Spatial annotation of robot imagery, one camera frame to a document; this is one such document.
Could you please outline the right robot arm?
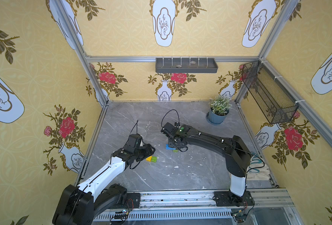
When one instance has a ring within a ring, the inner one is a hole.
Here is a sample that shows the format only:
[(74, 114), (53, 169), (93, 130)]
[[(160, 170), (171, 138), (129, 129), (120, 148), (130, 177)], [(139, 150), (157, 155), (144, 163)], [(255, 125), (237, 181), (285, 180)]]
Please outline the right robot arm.
[(252, 156), (239, 136), (219, 137), (186, 124), (175, 127), (170, 123), (163, 126), (161, 133), (168, 138), (169, 144), (178, 150), (195, 145), (223, 156), (226, 160), (226, 168), (231, 174), (230, 192), (237, 197), (244, 196), (247, 170)]

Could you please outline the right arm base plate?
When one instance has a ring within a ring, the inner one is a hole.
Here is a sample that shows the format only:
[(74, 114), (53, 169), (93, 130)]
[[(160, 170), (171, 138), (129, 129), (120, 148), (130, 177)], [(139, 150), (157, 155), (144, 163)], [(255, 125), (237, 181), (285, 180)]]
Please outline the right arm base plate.
[(216, 202), (217, 207), (236, 206), (246, 208), (255, 205), (251, 193), (247, 190), (241, 197), (231, 191), (215, 191), (212, 199)]

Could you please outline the blue long lego brick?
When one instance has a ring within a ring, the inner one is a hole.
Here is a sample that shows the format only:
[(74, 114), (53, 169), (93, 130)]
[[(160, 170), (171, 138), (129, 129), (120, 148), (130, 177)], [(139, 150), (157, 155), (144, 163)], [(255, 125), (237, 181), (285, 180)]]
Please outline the blue long lego brick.
[(167, 149), (167, 150), (175, 150), (175, 148), (170, 147), (168, 144), (166, 145), (166, 149)]

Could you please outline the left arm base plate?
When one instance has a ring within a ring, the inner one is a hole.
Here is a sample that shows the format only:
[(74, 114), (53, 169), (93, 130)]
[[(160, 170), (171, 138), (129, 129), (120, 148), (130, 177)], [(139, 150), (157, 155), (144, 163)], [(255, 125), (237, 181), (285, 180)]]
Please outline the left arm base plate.
[(124, 203), (118, 203), (111, 207), (111, 209), (138, 209), (140, 207), (141, 194), (140, 193), (127, 193)]

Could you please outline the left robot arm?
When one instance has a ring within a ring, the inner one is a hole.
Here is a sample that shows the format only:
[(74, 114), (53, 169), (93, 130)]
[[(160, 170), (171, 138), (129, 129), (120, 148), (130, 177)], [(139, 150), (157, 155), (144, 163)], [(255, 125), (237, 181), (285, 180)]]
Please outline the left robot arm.
[(93, 219), (115, 205), (124, 206), (127, 189), (111, 181), (155, 153), (155, 148), (144, 143), (140, 134), (129, 135), (125, 145), (115, 151), (109, 161), (89, 179), (77, 186), (68, 185), (62, 192), (55, 214), (54, 225), (90, 225)]

